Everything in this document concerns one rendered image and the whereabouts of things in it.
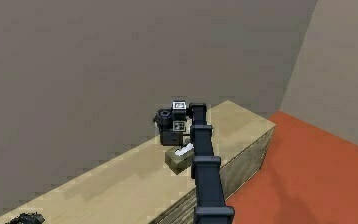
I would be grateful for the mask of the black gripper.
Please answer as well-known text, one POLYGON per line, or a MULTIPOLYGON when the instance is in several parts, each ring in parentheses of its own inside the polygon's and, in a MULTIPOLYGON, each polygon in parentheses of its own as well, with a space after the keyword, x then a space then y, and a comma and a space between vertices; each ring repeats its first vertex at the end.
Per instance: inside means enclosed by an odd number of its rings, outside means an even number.
POLYGON ((160 143, 163 146, 183 144, 184 122, 175 120, 171 109, 158 110, 153 122, 158 128, 160 143))

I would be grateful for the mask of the olive green tissue box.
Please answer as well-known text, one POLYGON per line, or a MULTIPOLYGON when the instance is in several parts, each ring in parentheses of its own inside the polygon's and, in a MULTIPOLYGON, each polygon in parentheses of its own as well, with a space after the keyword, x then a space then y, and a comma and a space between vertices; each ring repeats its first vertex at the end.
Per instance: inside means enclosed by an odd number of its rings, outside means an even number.
POLYGON ((194 157, 194 147, 188 143, 184 147, 173 147, 165 152, 166 165, 176 174, 180 174, 191 166, 194 157))

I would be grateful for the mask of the beige wooden sideboard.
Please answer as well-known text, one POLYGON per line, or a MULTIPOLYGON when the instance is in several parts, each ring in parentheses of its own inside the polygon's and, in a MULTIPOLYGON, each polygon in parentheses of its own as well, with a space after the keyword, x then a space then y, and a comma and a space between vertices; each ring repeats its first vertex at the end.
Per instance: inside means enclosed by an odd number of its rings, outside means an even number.
MULTIPOLYGON (((261 168, 275 124, 226 101, 207 112, 226 197, 261 168)), ((38 212, 44 224, 192 224, 191 170, 175 174, 157 137, 0 217, 38 212)))

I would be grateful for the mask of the black lumpy object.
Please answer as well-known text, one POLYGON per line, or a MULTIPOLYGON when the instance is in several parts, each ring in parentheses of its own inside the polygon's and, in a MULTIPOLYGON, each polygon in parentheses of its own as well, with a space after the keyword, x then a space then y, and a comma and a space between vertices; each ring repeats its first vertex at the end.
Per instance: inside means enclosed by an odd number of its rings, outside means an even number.
POLYGON ((43 224, 45 218, 40 213, 21 213, 6 224, 43 224))

